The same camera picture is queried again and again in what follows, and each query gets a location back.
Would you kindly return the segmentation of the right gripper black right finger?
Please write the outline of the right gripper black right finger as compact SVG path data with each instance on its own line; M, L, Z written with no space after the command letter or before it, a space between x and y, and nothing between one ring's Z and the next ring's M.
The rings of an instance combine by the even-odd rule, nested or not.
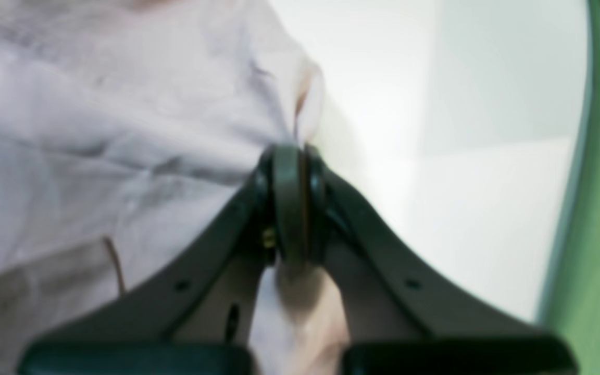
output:
M305 148L307 258L341 293L350 344L338 374L577 374L557 335L494 308L417 256Z

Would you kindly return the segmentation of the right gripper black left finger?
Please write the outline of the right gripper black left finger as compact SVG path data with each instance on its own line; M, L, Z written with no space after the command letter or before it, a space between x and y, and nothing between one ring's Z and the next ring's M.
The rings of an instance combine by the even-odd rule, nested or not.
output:
M179 256L116 301L44 334L18 374L256 374L247 348L260 278L306 264L306 163L264 152L245 185Z

